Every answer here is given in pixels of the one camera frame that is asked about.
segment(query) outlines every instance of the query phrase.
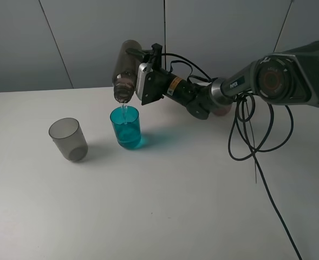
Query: cup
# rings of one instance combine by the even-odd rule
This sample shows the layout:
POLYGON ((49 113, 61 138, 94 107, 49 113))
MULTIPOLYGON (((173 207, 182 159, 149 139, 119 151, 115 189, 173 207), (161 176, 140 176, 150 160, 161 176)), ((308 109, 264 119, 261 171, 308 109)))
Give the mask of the cup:
POLYGON ((140 143, 139 111, 128 106, 126 113, 121 107, 116 108, 110 115, 117 142, 124 148, 132 149, 140 143))
POLYGON ((87 142, 76 119, 63 118, 54 122, 49 135, 67 160, 79 161, 86 156, 87 142))

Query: black cable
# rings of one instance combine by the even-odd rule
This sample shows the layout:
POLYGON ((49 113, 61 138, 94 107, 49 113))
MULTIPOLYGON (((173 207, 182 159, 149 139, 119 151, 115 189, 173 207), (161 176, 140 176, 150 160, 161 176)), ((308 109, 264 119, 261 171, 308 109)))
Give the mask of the black cable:
MULTIPOLYGON (((247 102, 246 102, 246 108, 247 108, 247 115, 250 116, 250 111, 249 111, 249 109, 248 109, 248 104, 247 104, 247 102)), ((253 127, 252 127, 251 120, 250 120, 248 123, 250 124, 250 127, 251 127, 253 147, 256 147, 255 134, 254 134, 254 132, 253 132, 253 127)), ((257 164, 256 164, 256 162, 255 162, 255 179, 256 179, 256 184, 257 184, 257 164)))
POLYGON ((184 60, 184 61, 188 62, 189 64, 191 64, 193 67, 195 67, 198 71, 200 71, 205 77, 207 77, 208 80, 211 80, 211 78, 202 69, 200 69, 195 63, 193 63, 192 61, 190 61, 187 58, 184 58, 184 57, 177 55, 175 53, 162 53, 161 56, 172 56, 172 57, 176 57, 176 58, 179 58, 181 60, 184 60))
POLYGON ((190 74, 188 75, 188 77, 187 77, 187 79, 186 79, 186 81, 187 81, 188 83, 193 83, 193 82, 191 81, 191 79, 196 79, 196 80, 199 80, 200 82, 212 82, 212 79, 209 80, 209 79, 206 79, 206 78, 204 78, 204 77, 200 77, 200 76, 197 76, 197 75, 193 75, 193 74, 192 74, 192 73, 193 73, 193 67, 192 67, 192 65, 191 65, 189 62, 186 62, 186 61, 181 61, 181 60, 171 61, 171 62, 170 62, 170 70, 168 71, 169 73, 172 73, 172 72, 174 71, 174 68, 172 67, 172 64, 175 64, 175 63, 182 63, 182 64, 188 66, 188 67, 191 69, 191 72, 190 72, 190 74))
MULTIPOLYGON (((281 144, 279 144, 278 146, 276 146, 274 148, 271 148, 271 149, 266 149, 266 150, 259 149, 259 150, 257 150, 258 152, 267 153, 267 152, 272 152, 274 150, 277 150, 280 147, 282 147, 283 145, 285 145, 288 142, 288 140, 290 139, 291 135, 293 134, 293 130, 294 130, 294 118, 293 118, 293 114, 291 113, 290 108, 288 106, 285 106, 285 108, 287 109, 288 114, 289 114, 289 118, 290 118, 290 131, 289 131, 289 134, 287 135, 285 140, 281 144)), ((240 129, 239 124, 236 124, 236 126, 237 126, 237 129, 238 129, 238 132, 239 132, 241 138, 244 140, 244 142, 247 142, 246 139, 243 136, 243 133, 242 133, 242 131, 240 129)), ((253 151, 254 151, 254 149, 256 149, 255 145, 251 146, 251 148, 252 148, 253 151)))
MULTIPOLYGON (((262 181, 263 181, 263 184, 264 184, 264 187, 265 187, 265 190, 266 190, 266 193, 270 199, 270 202, 271 202, 271 205, 272 207, 274 208, 275 212, 277 213, 278 215, 278 218, 280 219, 281 223, 282 223, 282 226, 289 238, 289 241, 292 245, 292 247, 294 248, 295 250, 295 253, 298 257, 299 260, 302 260, 302 257, 295 245, 295 242, 293 241, 293 238, 287 228, 287 225, 285 224, 283 218, 282 218, 282 215, 280 214, 273 198, 272 198, 272 195, 270 193, 270 190, 269 190, 269 187, 268 187, 268 184, 266 183, 266 180, 265 180, 265 177, 264 177, 264 173, 262 171, 262 168, 258 162, 258 159, 256 157, 256 153, 260 151, 260 147, 264 144, 264 142, 266 141, 266 139, 268 138, 269 134, 270 134, 270 131, 271 131, 271 127, 272 127, 272 124, 274 122, 274 110, 272 109, 272 105, 269 105, 269 109, 270 109, 270 124, 269 124, 269 128, 268 128, 268 131, 266 132, 265 134, 265 137, 263 138, 261 144, 259 144, 259 146, 257 148, 255 147, 252 147, 251 144, 250 144, 250 140, 248 138, 248 134, 247 134, 247 128, 246 128, 246 122, 250 121, 251 120, 251 117, 253 114, 251 113, 248 113, 248 117, 246 118, 245 117, 245 111, 244 111, 244 105, 247 103, 247 100, 246 100, 246 97, 249 96, 250 98, 252 97, 252 95, 250 95, 249 93, 248 94, 245 94, 245 93, 241 93, 237 96, 237 106, 236 106, 236 111, 235 111, 235 118, 234 118, 234 122, 233 122, 233 125, 232 125, 232 128, 231 128, 231 131, 230 131, 230 135, 229 135, 229 141, 228 141, 228 152, 229 152, 229 155, 231 158, 233 158, 234 160, 238 160, 238 161, 243 161, 243 160, 246 160, 248 159, 250 156, 253 157, 254 161, 255 161, 255 164, 257 165, 257 168, 259 170, 259 174, 261 175, 261 178, 262 178, 262 181), (239 106, 240 104, 242 104, 242 115, 240 116, 239 114, 239 106), (241 129, 239 127, 239 124, 238 124, 238 120, 240 119, 240 122, 242 123, 242 126, 243 126, 243 130, 244 130, 244 137, 242 136, 242 132, 241 132, 241 129), (235 126, 237 126, 238 130, 239 130, 239 133, 241 134, 241 136, 243 137, 243 140, 245 141, 245 143, 247 144, 249 150, 250 150, 250 154, 246 157, 243 157, 243 158, 236 158, 232 155, 231 153, 231 149, 230 149, 230 143, 231 143, 231 137, 232 137, 232 134, 233 134, 233 130, 235 128, 235 126)), ((251 112, 254 110, 254 107, 255 107, 255 103, 253 102, 254 98, 251 98, 251 101, 252 101, 252 109, 251 109, 251 112)), ((263 150, 264 152, 270 152, 270 151, 273 151, 275 149, 278 149, 280 148, 281 146, 283 146, 290 138, 291 134, 292 134, 292 129, 294 127, 294 120, 293 120, 293 117, 292 117, 292 113, 290 111, 289 108, 287 108, 288 110, 288 113, 289 113, 289 116, 290 116, 290 119, 291 119, 291 131, 288 135, 288 137, 284 140, 284 142, 282 142, 280 145, 272 148, 272 149, 268 149, 268 150, 263 150)))

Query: bottle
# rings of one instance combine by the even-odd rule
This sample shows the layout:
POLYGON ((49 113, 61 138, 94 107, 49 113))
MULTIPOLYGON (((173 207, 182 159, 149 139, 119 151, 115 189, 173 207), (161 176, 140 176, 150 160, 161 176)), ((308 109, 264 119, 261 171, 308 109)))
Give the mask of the bottle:
POLYGON ((136 80, 140 61, 126 53, 128 48, 141 50, 141 45, 134 40, 128 40, 122 44, 118 55, 117 64, 112 75, 115 100, 120 103, 128 103, 135 91, 136 80))

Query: white wall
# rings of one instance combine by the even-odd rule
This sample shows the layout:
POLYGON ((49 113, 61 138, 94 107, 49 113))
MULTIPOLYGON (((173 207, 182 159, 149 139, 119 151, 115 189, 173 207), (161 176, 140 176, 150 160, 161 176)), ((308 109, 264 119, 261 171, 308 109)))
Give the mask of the white wall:
POLYGON ((232 76, 274 51, 289 5, 290 0, 167 0, 167 51, 211 77, 232 76))
POLYGON ((0 0, 0 92, 71 88, 39 2, 0 0))
POLYGON ((276 51, 300 47, 317 40, 319 40, 319 0, 293 1, 276 51))
POLYGON ((111 86, 122 43, 164 44, 162 0, 42 0, 74 88, 111 86))

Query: blue cup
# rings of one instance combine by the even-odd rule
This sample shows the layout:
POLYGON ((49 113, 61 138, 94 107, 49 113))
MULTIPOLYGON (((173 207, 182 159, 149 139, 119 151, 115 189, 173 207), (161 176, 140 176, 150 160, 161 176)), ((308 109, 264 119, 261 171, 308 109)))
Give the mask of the blue cup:
POLYGON ((140 143, 139 111, 135 107, 127 107, 124 114, 121 107, 116 108, 110 115, 117 142, 124 148, 132 149, 140 143))

